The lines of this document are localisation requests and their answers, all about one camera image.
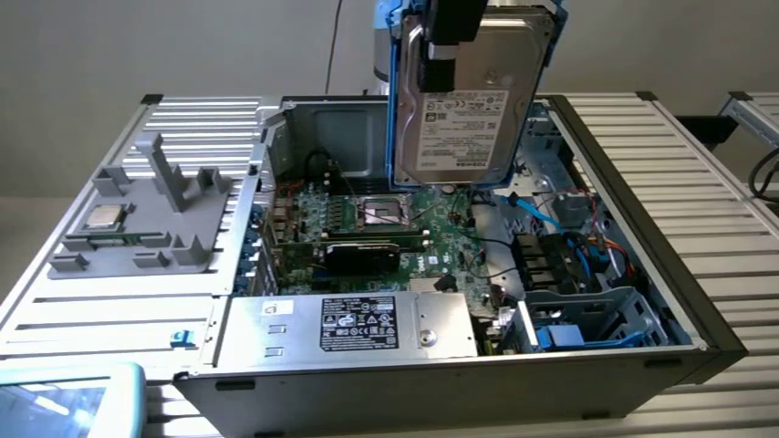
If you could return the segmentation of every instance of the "cpu socket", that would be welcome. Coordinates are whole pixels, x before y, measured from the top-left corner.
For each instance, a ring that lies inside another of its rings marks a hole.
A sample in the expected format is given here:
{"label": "cpu socket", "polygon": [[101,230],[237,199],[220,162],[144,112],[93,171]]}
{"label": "cpu socket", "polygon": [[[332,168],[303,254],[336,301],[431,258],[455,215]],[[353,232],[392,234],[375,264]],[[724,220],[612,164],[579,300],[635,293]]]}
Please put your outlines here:
{"label": "cpu socket", "polygon": [[367,196],[357,200],[356,222],[364,226],[408,225],[409,210],[401,196]]}

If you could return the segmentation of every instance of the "white wall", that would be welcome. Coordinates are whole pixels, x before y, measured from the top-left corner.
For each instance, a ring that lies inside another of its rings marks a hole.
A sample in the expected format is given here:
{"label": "white wall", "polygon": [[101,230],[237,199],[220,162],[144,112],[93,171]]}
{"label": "white wall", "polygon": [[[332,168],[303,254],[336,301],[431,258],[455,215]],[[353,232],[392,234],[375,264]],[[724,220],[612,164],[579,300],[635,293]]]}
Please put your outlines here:
{"label": "white wall", "polygon": [[69,198],[0,197],[0,303],[69,204]]}
{"label": "white wall", "polygon": [[[2,0],[0,194],[69,196],[148,92],[324,91],[337,0]],[[372,85],[372,0],[344,0],[331,92]],[[775,0],[568,0],[551,91],[681,112],[779,89]]]}

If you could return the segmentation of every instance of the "blue latch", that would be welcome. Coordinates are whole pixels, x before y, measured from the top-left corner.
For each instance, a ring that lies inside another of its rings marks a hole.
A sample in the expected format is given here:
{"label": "blue latch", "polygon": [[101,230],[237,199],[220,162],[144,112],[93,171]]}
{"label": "blue latch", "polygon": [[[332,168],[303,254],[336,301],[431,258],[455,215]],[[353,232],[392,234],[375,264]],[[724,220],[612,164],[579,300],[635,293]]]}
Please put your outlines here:
{"label": "blue latch", "polygon": [[194,347],[194,332],[192,330],[178,330],[170,335],[170,348]]}

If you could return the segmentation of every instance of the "ventilated metal panel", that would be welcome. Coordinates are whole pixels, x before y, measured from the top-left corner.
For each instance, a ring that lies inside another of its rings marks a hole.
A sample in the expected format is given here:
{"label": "ventilated metal panel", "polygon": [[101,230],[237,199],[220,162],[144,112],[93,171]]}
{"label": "ventilated metal panel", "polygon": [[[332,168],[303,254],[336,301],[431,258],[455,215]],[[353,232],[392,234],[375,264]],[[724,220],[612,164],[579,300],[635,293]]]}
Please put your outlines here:
{"label": "ventilated metal panel", "polygon": [[[54,251],[57,236],[73,225],[90,198],[88,184],[0,308],[4,365],[130,360],[144,366],[152,379],[169,379],[172,372],[196,363],[214,303],[212,295],[230,292],[233,258],[244,237],[245,225],[233,226],[232,219],[249,154],[256,150],[257,105],[258,99],[252,98],[164,99],[158,104],[141,105],[101,165],[121,164],[130,178],[152,176],[133,140],[141,131],[158,131],[168,161],[181,166],[184,175],[193,175],[200,167],[216,167],[232,178],[209,269],[174,276],[48,279],[45,259]],[[270,201],[253,188],[244,196],[254,203]],[[193,331],[194,346],[172,349],[170,335],[182,329]]]}

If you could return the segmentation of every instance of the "power supply label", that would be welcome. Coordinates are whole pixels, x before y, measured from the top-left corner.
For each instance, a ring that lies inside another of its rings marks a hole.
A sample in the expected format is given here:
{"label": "power supply label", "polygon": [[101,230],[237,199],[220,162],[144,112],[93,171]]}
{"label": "power supply label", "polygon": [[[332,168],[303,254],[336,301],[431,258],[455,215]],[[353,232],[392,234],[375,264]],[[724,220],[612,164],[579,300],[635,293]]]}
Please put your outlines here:
{"label": "power supply label", "polygon": [[324,298],[319,347],[324,351],[399,348],[395,297]]}

